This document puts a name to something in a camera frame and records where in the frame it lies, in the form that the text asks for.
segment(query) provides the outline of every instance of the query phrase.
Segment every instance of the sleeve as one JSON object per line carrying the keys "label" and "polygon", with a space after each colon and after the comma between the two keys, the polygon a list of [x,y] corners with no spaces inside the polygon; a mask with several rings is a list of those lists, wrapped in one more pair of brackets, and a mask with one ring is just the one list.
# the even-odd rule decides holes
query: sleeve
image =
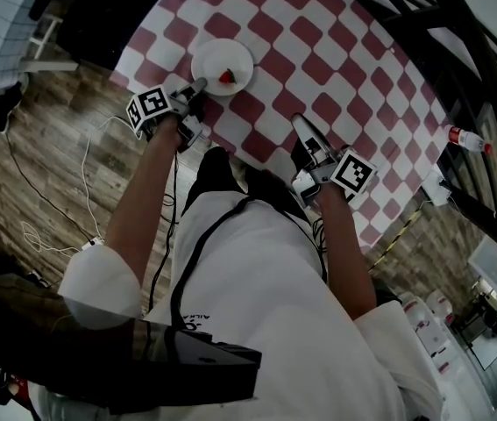
{"label": "sleeve", "polygon": [[379,364],[400,388],[410,414],[441,419],[443,398],[412,326],[396,301],[355,320]]}
{"label": "sleeve", "polygon": [[75,254],[58,293],[118,315],[141,315],[139,281],[121,256],[107,246],[96,245]]}

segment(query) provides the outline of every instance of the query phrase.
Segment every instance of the white bottle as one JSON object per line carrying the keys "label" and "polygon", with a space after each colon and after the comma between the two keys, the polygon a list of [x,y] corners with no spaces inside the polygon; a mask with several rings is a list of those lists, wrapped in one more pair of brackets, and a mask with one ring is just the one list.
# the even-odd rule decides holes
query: white bottle
{"label": "white bottle", "polygon": [[447,139],[452,144],[459,145],[469,151],[483,151],[486,154],[490,154],[492,152],[491,144],[487,143],[474,132],[461,130],[460,128],[457,128],[453,125],[445,126],[444,131],[447,135]]}

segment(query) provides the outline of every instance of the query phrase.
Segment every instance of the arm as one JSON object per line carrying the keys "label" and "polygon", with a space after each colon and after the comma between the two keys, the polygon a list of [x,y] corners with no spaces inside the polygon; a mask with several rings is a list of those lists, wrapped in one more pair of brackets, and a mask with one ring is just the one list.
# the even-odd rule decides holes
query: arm
{"label": "arm", "polygon": [[170,116],[147,145],[137,170],[114,212],[106,232],[106,246],[130,266],[139,283],[159,228],[168,173],[181,137]]}
{"label": "arm", "polygon": [[377,299],[359,249],[353,216],[342,190],[335,184],[324,184],[317,202],[328,246],[330,290],[355,320],[377,307]]}

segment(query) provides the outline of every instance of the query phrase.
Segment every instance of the round table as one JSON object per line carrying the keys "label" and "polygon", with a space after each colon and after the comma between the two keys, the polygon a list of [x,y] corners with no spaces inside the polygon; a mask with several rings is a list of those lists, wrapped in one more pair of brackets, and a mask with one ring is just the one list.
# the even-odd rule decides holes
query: round table
{"label": "round table", "polygon": [[244,90],[207,102],[210,137],[285,182],[296,112],[333,146],[351,145],[379,169],[351,201],[359,243],[373,246],[447,143],[445,111],[415,65],[355,0],[159,0],[111,80],[174,91],[192,81],[195,50],[216,38],[244,44],[256,66]]}

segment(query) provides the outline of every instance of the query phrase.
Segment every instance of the strawberry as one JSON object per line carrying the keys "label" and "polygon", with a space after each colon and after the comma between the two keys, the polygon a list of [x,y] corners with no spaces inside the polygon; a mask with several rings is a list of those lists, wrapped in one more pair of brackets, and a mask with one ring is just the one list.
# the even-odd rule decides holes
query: strawberry
{"label": "strawberry", "polygon": [[234,77],[232,70],[227,68],[226,71],[219,78],[219,82],[222,82],[223,84],[236,84],[237,80]]}

